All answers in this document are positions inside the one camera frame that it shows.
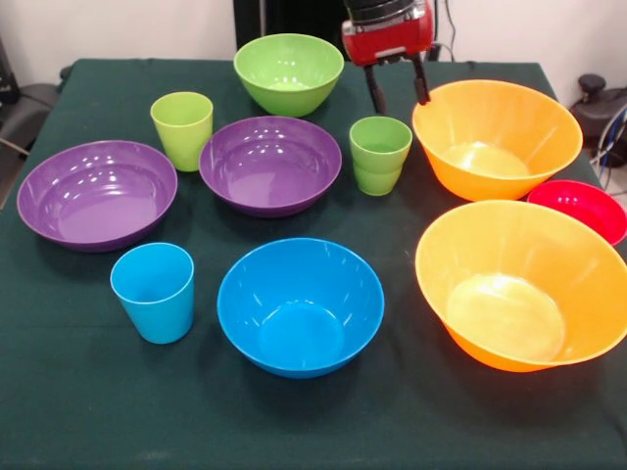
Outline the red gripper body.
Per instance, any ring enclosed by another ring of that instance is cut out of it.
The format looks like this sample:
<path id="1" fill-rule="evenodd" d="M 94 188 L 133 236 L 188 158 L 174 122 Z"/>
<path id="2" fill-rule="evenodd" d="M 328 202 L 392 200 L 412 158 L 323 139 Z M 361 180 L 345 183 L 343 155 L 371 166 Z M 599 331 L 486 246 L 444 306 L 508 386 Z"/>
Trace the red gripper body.
<path id="1" fill-rule="evenodd" d="M 344 1 L 344 48 L 359 67 L 426 52 L 434 39 L 429 1 Z"/>

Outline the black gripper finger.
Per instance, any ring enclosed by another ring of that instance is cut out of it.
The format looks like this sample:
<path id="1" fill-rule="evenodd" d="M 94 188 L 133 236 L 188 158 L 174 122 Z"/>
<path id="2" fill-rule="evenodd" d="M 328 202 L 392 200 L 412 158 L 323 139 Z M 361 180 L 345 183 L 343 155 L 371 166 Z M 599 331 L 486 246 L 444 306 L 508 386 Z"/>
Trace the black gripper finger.
<path id="1" fill-rule="evenodd" d="M 375 112 L 379 115 L 386 116 L 387 108 L 386 108 L 385 97 L 384 97 L 382 90 L 379 88 L 376 82 L 375 73 L 373 71 L 373 66 L 365 66 L 363 68 L 363 71 L 364 71 L 367 88 L 368 88 Z"/>
<path id="2" fill-rule="evenodd" d="M 414 88 L 417 97 L 417 103 L 424 106 L 430 102 L 429 86 L 427 83 L 425 69 L 422 59 L 419 55 L 410 57 L 414 69 Z"/>

